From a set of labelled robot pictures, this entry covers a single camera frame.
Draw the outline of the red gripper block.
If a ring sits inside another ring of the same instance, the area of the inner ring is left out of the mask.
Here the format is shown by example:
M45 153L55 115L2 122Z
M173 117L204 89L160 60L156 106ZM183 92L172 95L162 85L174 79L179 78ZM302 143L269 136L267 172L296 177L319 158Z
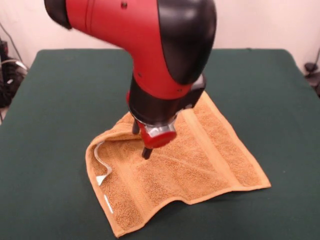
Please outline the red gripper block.
M144 143L141 156L148 160L152 149L161 148L177 136L174 122L177 100L160 99L146 93L126 94L129 112L133 117L132 134L141 135Z

